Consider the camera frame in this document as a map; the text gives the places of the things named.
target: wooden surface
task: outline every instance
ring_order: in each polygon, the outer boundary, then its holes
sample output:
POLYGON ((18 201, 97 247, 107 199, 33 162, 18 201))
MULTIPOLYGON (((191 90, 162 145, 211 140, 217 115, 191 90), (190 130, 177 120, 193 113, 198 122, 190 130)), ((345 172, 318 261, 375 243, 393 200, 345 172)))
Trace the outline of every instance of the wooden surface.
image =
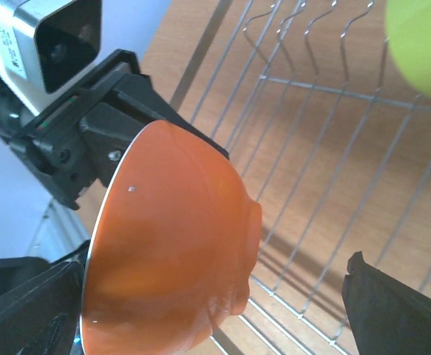
MULTIPOLYGON (((216 0, 173 1, 142 65, 143 71, 152 76, 156 90, 165 99, 169 100, 174 92, 216 3, 216 0)), ((283 1, 267 36, 262 41, 260 51, 263 55, 268 56, 276 45, 276 30, 279 23, 291 14, 295 3, 296 1, 291 0, 283 1)), ((318 85, 339 89, 344 84, 345 74, 339 51, 340 33, 349 20, 366 10, 367 3, 368 1, 340 1, 330 15, 312 26, 310 44, 319 68, 316 82, 318 85)), ((265 12, 269 9, 269 4, 269 1, 255 0, 248 17, 265 12)), ((310 20, 329 10, 330 4, 331 1, 326 0, 308 1, 305 11, 295 18, 286 35, 284 43, 296 69, 295 81, 311 84, 314 80, 315 75, 303 35, 310 20)), ((245 0, 234 0, 222 29, 217 34, 181 107, 180 113, 186 119, 191 119, 244 7, 245 0)), ((376 90, 384 43, 383 13, 384 1, 377 1, 371 12, 352 24, 347 33, 345 43, 350 74, 348 91, 372 95, 376 90)), ((266 19, 267 17, 259 18, 251 23, 248 29, 250 37, 258 38, 266 19)), ((220 127, 214 133, 215 140, 221 144, 228 141, 265 66, 261 56, 255 55, 230 106, 226 108, 250 54, 251 46, 240 31, 195 121, 195 126, 210 135, 224 114, 220 127)), ((282 51, 274 58, 269 74, 280 78, 290 78, 293 75, 282 51)), ((401 80, 389 58, 384 86, 379 96, 408 102, 415 97, 415 92, 401 80)), ((342 287, 348 258, 353 252, 362 250, 367 262, 376 261, 431 158, 431 113, 417 111, 413 113, 398 146, 388 160, 364 208, 351 225, 341 248, 330 260, 399 125, 408 114, 405 108, 386 104, 371 106, 368 119, 353 144, 351 153, 345 159, 338 178, 331 184, 325 202, 310 223, 310 228, 304 232, 356 125, 368 109, 368 101, 343 97, 332 112, 337 99, 336 94, 317 90, 310 92, 299 87, 289 87, 285 90, 283 84, 268 82, 252 109, 248 124, 231 150, 231 160, 240 174, 243 173, 249 192, 253 197, 260 195, 259 201, 264 209, 265 238, 271 235, 254 275, 267 287, 273 288, 278 283, 279 274, 291 252, 298 246, 298 252, 293 262, 285 269, 276 294, 300 311, 323 268, 331 261, 331 267, 325 272, 325 278, 305 313, 305 316, 329 337, 335 334, 344 316, 339 290, 342 287), (285 97, 279 103, 283 91, 285 97), (286 143, 293 122, 300 115, 302 108, 299 123, 286 143), (329 115, 330 126, 303 179, 296 183, 322 124, 329 115), (257 147, 269 122, 271 125, 264 134, 262 143, 257 147), (276 157, 283 146, 284 154, 262 191, 262 186, 267 176, 270 176, 276 157), (248 165, 255 147, 257 153, 248 165), (296 191, 288 203, 285 203, 294 185, 296 191), (282 210, 282 218, 277 220, 282 210), (274 224, 276 228, 270 233, 274 224)), ((431 101, 421 99, 420 104, 431 105, 431 101)), ((95 185, 79 201, 82 206, 79 215, 89 230, 92 230, 103 195, 104 189, 95 185)), ((379 264, 381 270, 414 288, 420 287, 430 267, 431 176, 390 250, 379 264)), ((431 281, 424 291, 431 297, 431 281)), ((313 351, 318 354, 336 353, 304 323, 254 283, 251 285, 251 293, 258 304, 313 351)), ((245 314, 277 344, 279 349, 287 354, 303 354, 285 334, 267 320, 265 314, 261 314, 252 305, 247 307, 245 314)), ((223 330, 245 354, 273 354, 273 351, 239 318, 228 320, 223 325, 223 330)), ((352 354, 357 352, 348 328, 342 332, 339 344, 352 354)), ((220 351, 208 341, 194 349, 191 354, 220 354, 220 351)))

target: dish rack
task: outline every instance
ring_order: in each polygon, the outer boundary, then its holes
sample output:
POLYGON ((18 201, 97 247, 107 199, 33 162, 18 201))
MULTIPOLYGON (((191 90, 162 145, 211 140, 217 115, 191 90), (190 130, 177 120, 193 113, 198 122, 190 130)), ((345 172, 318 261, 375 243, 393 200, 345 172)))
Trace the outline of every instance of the dish rack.
POLYGON ((191 354, 357 354, 355 251, 431 297, 431 100, 389 57, 384 3, 218 4, 171 103, 230 152, 263 236, 245 313, 191 354))

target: white camera housing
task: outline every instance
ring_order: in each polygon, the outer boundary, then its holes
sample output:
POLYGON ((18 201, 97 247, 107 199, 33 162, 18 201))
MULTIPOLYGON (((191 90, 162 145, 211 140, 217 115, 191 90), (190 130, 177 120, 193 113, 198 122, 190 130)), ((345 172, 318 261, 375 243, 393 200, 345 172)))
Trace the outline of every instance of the white camera housing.
POLYGON ((0 76, 34 115, 94 67, 100 42, 101 0, 0 0, 0 76))

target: camera lens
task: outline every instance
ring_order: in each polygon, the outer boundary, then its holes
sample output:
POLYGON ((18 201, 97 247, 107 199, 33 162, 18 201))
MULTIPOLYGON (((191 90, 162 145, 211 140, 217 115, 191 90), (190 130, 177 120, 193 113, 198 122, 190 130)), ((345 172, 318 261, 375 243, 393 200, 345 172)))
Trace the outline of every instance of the camera lens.
POLYGON ((61 63, 67 54, 67 47, 64 44, 56 44, 50 53, 51 60, 54 64, 61 63))
POLYGON ((47 92, 65 85, 91 64, 100 50, 102 0, 63 2, 69 4, 46 17, 35 34, 47 92))

